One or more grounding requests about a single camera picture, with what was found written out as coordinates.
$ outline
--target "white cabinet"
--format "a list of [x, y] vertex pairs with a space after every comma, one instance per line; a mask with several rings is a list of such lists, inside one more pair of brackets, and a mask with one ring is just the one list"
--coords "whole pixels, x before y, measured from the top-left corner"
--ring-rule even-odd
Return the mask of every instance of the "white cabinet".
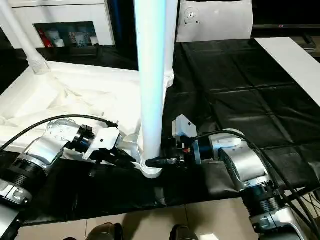
[[[44, 48], [44, 44], [34, 24], [72, 22], [92, 22], [99, 44], [114, 45], [108, 6], [104, 2], [99, 3], [99, 1], [101, 0], [11, 0], [10, 4], [14, 6], [13, 11], [16, 17], [36, 48]], [[21, 48], [2, 14], [0, 14], [0, 26], [13, 47], [15, 49]]]

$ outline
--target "robotic arm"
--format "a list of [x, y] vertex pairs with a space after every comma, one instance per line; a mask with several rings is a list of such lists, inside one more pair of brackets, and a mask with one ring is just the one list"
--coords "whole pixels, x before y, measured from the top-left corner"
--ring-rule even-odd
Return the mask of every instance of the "robotic arm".
[[106, 160], [134, 168], [135, 160], [117, 148], [121, 138], [116, 127], [101, 128], [94, 134], [91, 127], [69, 119], [51, 121], [43, 136], [34, 140], [0, 176], [0, 239], [14, 239], [18, 234], [21, 209], [44, 185], [64, 149], [83, 153], [84, 160]]
[[[225, 130], [243, 135], [235, 129]], [[223, 161], [259, 239], [308, 239], [291, 208], [282, 200], [264, 162], [246, 141], [229, 133], [219, 133], [209, 135], [204, 142], [192, 142], [190, 139], [197, 136], [197, 129], [183, 115], [173, 121], [172, 136], [171, 147], [165, 146], [164, 157], [147, 160], [147, 166], [188, 168], [202, 164], [207, 158]]]
[[[175, 166], [189, 168], [213, 158], [223, 161], [248, 209], [249, 219], [261, 240], [307, 240], [290, 207], [281, 198], [267, 167], [246, 141], [231, 134], [197, 137], [197, 128], [180, 115], [172, 123], [173, 138], [164, 141], [164, 156], [149, 159], [151, 168]], [[64, 149], [83, 154], [83, 159], [106, 160], [114, 165], [134, 168], [135, 160], [118, 149], [121, 140], [116, 127], [101, 128], [96, 134], [91, 127], [79, 126], [72, 120], [51, 121], [42, 137], [33, 141], [15, 162], [0, 175], [0, 239], [14, 239], [20, 227], [20, 209], [26, 206], [43, 186]]]

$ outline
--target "white plastic base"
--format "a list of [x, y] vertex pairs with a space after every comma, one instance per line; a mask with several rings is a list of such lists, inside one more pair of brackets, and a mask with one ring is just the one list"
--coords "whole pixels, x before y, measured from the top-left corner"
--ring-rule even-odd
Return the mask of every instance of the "white plastic base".
[[27, 57], [27, 61], [35, 74], [46, 74], [49, 71], [46, 60], [40, 54]]
[[[133, 142], [136, 146], [135, 153], [132, 152], [137, 159], [136, 167], [148, 178], [158, 177], [160, 169], [147, 168], [141, 157], [143, 154], [139, 152], [139, 148], [143, 150], [142, 141], [139, 141], [142, 134], [139, 72], [61, 62], [46, 63], [50, 72], [36, 75], [28, 67], [0, 95], [0, 146], [23, 129], [46, 118], [64, 114], [98, 116], [118, 123], [121, 134], [127, 136], [124, 141]], [[171, 76], [164, 77], [163, 99], [167, 87], [172, 84], [173, 72]], [[74, 120], [79, 125], [104, 127], [102, 123], [90, 119]], [[43, 134], [45, 127], [44, 124], [31, 130], [6, 150], [21, 153]], [[66, 150], [63, 158], [81, 160], [81, 155]]]

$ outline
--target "white panel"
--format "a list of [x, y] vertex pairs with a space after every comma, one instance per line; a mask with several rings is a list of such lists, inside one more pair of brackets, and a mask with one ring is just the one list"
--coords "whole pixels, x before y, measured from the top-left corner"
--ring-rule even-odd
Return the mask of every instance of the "white panel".
[[249, 39], [252, 0], [181, 1], [177, 42]]
[[100, 45], [114, 45], [114, 35], [107, 5], [92, 5], [91, 19]]
[[59, 5], [104, 4], [104, 0], [8, 0], [13, 8]]
[[33, 24], [93, 22], [100, 45], [113, 45], [111, 24], [104, 4], [19, 7], [13, 11], [36, 48], [44, 44]]
[[320, 63], [289, 37], [260, 38], [257, 42], [320, 106]]

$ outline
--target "white poster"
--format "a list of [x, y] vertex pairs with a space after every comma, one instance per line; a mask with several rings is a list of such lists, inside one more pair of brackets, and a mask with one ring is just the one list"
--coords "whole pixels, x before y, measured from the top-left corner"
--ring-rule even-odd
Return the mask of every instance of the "white poster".
[[177, 42], [249, 39], [252, 0], [181, 1]]

